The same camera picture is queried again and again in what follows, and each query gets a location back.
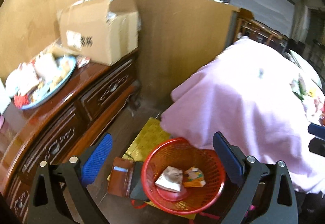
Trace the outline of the orange striped medicine box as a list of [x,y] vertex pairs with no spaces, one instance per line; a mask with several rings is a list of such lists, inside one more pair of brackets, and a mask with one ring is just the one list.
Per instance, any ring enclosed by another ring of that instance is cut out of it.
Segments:
[[185,188],[198,188],[206,185],[203,172],[196,167],[191,167],[183,172],[183,186]]

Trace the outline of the white paper cup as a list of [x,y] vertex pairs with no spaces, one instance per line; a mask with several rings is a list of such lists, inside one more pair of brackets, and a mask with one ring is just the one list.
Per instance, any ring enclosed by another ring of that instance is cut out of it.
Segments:
[[168,166],[155,181],[155,185],[163,190],[179,193],[182,181],[183,172],[175,167]]

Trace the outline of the brown leather wallet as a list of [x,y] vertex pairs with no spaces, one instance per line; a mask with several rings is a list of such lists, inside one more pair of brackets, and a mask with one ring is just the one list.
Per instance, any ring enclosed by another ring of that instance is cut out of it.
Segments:
[[107,186],[109,194],[129,198],[134,166],[133,160],[115,157]]

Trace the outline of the purple patterned bed blanket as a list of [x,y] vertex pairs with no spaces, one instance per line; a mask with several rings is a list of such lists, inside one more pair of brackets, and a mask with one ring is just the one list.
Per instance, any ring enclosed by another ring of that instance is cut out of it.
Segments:
[[[294,82],[303,78],[306,95]],[[324,157],[309,150],[322,90],[275,49],[249,38],[226,48],[171,92],[161,127],[199,149],[211,149],[216,132],[262,163],[286,163],[294,189],[324,192]]]

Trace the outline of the dark carved wooden dresser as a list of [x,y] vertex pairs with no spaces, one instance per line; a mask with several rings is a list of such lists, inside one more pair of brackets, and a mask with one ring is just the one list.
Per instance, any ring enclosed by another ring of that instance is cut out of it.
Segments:
[[27,219],[30,189],[41,161],[65,162],[94,144],[139,90],[138,52],[113,66],[89,63],[73,71],[39,107],[10,104],[1,124],[1,195],[19,222]]

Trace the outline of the black phone on floor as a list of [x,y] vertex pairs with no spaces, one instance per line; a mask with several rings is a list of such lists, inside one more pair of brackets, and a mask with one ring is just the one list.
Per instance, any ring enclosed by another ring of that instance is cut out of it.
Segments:
[[142,186],[142,166],[142,161],[136,161],[134,163],[129,197],[134,200],[141,200],[147,202],[150,200],[146,196]]

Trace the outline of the red plastic waste basket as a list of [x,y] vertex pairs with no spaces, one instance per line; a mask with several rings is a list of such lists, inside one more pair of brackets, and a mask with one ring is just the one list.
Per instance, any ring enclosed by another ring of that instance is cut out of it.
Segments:
[[[199,168],[206,185],[185,188],[179,193],[163,190],[155,181],[168,166],[182,172]],[[148,199],[159,209],[174,215],[198,214],[212,206],[220,197],[226,180],[225,169],[213,150],[197,149],[184,138],[174,138],[158,145],[142,166],[142,186]]]

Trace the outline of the blue tray of clutter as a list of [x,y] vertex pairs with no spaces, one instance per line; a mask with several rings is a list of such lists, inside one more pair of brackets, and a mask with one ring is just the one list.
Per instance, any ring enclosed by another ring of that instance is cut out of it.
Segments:
[[5,81],[5,92],[18,109],[36,108],[59,92],[76,66],[74,56],[55,57],[52,53],[40,53],[11,72]]

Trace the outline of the white projection screen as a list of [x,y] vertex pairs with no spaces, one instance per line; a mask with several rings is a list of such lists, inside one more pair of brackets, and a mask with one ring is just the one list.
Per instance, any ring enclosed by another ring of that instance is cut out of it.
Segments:
[[230,0],[230,4],[251,11],[255,20],[282,35],[291,33],[295,7],[288,0]]

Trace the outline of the brown cardboard box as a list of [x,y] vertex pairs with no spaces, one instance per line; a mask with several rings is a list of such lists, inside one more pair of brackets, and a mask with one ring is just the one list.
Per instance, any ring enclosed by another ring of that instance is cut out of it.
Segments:
[[113,65],[138,47],[141,20],[135,0],[89,0],[62,10],[61,41],[92,61]]

